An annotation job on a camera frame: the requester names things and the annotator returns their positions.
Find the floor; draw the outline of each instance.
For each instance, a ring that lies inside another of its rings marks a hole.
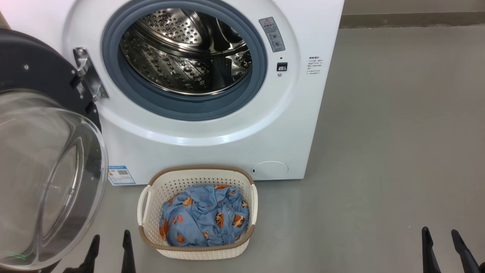
[[[428,226],[443,273],[463,272],[450,232],[485,261],[485,27],[340,30],[307,174],[257,182],[259,214],[238,258],[163,257],[138,235],[142,187],[108,186],[83,241],[97,273],[120,272],[123,231],[151,272],[422,272]]]

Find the white plastic basket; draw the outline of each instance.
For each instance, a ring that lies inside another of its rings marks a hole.
[[[236,187],[249,204],[246,231],[230,245],[210,247],[175,247],[162,240],[159,232],[162,205],[170,198],[194,185],[214,184]],[[245,171],[222,166],[187,166],[157,173],[143,189],[138,200],[137,219],[140,235],[149,246],[164,256],[185,260],[216,260],[239,256],[246,249],[258,217],[258,191],[253,179]]]

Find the metal hinge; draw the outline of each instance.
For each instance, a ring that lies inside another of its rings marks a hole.
[[[86,48],[75,48],[73,52],[74,59],[78,66],[78,76],[86,83],[89,91],[93,95],[93,101],[96,102],[101,98],[109,98],[110,96],[106,92],[106,89],[96,72]]]

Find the blue fabric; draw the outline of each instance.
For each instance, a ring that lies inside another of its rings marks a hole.
[[[249,222],[247,202],[237,188],[199,185],[163,204],[160,235],[171,246],[232,244]]]

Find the basket handle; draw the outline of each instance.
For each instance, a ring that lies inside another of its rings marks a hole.
[[[148,198],[146,199],[146,202],[148,203],[150,201],[151,197],[151,192],[149,189],[151,188],[150,185],[147,185],[143,191],[142,194],[140,194],[140,199],[138,199],[138,208],[136,209],[136,220],[138,220],[138,225],[143,226],[145,224],[145,219],[146,219],[146,214],[148,210],[145,207],[145,212],[143,212],[143,200],[145,199],[146,194],[148,193]]]
[[[251,225],[253,225],[256,224],[256,219],[258,218],[258,190],[254,184],[251,185],[251,200],[253,204]]]

